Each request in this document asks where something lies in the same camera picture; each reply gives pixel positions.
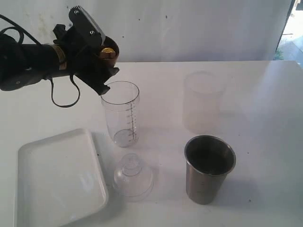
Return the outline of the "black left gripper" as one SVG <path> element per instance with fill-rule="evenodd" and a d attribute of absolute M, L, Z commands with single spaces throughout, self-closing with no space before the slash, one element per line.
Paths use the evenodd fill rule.
<path fill-rule="evenodd" d="M 64 52 L 66 68 L 53 72 L 52 77 L 75 75 L 99 96 L 104 95 L 110 90 L 105 83 L 119 72 L 118 67 L 109 66 L 98 56 L 106 36 L 80 5 L 70 9 L 69 19 L 72 22 L 69 29 L 63 24 L 57 24 L 53 29 L 54 43 Z"/>

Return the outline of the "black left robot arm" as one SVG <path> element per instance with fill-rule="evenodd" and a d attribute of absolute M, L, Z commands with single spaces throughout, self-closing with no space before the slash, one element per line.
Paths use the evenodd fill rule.
<path fill-rule="evenodd" d="M 0 88 L 12 91 L 55 77 L 92 78 L 106 35 L 80 5 L 69 11 L 71 27 L 56 24 L 51 44 L 37 41 L 23 27 L 1 16 L 11 26 L 0 32 Z"/>

